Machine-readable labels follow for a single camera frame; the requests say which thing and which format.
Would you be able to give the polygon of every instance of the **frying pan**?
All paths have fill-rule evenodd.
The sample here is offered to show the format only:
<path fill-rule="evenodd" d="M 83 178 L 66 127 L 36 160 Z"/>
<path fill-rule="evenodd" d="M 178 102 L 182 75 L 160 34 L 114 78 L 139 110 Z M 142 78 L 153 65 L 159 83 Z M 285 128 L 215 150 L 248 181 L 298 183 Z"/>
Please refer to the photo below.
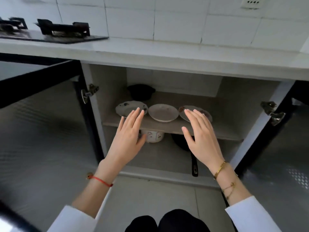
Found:
<path fill-rule="evenodd" d="M 198 167 L 197 167 L 197 160 L 194 154 L 190 151 L 187 141 L 182 134 L 172 134 L 172 139 L 174 142 L 183 150 L 189 151 L 191 153 L 191 162 L 192 162 L 192 176 L 198 176 Z"/>

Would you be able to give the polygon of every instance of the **electrical outlet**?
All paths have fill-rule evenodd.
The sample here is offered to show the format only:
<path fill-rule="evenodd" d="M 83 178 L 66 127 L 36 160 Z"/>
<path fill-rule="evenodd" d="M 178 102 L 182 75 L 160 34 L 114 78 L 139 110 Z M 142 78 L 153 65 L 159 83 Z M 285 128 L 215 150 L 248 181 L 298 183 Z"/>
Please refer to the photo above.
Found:
<path fill-rule="evenodd" d="M 259 9 L 262 7 L 264 0 L 243 0 L 241 8 L 246 9 Z"/>

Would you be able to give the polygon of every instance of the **white plate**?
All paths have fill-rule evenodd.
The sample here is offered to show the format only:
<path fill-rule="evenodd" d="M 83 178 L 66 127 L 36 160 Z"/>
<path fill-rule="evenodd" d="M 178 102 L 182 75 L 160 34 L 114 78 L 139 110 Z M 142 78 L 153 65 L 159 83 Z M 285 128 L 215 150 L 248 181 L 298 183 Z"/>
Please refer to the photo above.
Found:
<path fill-rule="evenodd" d="M 189 121 L 188 117 L 186 116 L 186 114 L 184 112 L 185 109 L 189 109 L 190 111 L 197 109 L 200 113 L 205 114 L 205 116 L 209 119 L 209 121 L 212 122 L 212 117 L 211 117 L 211 115 L 209 114 L 208 111 L 205 111 L 204 109 L 202 109 L 200 107 L 185 105 L 185 106 L 180 107 L 178 109 L 178 111 L 179 111 L 180 117 L 183 118 L 184 120 L 188 121 L 188 122 L 190 122 L 190 121 Z"/>
<path fill-rule="evenodd" d="M 149 115 L 156 121 L 167 123 L 175 120 L 179 112 L 173 106 L 167 104 L 156 104 L 149 108 Z"/>
<path fill-rule="evenodd" d="M 143 109 L 145 114 L 148 112 L 148 106 L 145 103 L 139 101 L 127 101 L 116 106 L 116 113 L 120 116 L 127 117 L 132 110 L 136 110 L 137 108 Z"/>

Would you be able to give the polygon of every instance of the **cabinet hinge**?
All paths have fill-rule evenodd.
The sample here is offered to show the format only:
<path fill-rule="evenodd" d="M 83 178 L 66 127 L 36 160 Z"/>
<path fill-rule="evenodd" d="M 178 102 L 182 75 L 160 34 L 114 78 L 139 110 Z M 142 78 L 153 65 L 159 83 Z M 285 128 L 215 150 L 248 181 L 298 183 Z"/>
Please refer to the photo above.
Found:
<path fill-rule="evenodd" d="M 271 124 L 273 126 L 279 124 L 286 115 L 284 112 L 275 113 L 277 104 L 273 101 L 261 102 L 261 107 L 264 109 L 265 113 L 271 117 Z"/>
<path fill-rule="evenodd" d="M 88 85 L 88 91 L 85 89 L 82 89 L 82 98 L 84 101 L 84 104 L 88 102 L 88 98 L 93 96 L 98 91 L 98 86 L 95 86 L 93 84 Z"/>

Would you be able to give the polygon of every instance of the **black pot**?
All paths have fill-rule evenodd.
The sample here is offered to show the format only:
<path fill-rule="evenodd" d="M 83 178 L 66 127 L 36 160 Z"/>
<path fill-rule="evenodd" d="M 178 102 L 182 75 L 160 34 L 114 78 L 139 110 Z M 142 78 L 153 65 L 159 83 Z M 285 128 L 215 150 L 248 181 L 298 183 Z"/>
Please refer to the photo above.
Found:
<path fill-rule="evenodd" d="M 172 134 L 172 139 L 181 149 L 191 153 L 192 176 L 198 177 L 197 160 L 195 155 L 190 151 L 185 137 L 182 134 Z"/>
<path fill-rule="evenodd" d="M 155 92 L 153 87 L 142 84 L 130 85 L 127 87 L 127 89 L 130 91 L 131 97 L 135 101 L 149 100 L 152 94 Z"/>

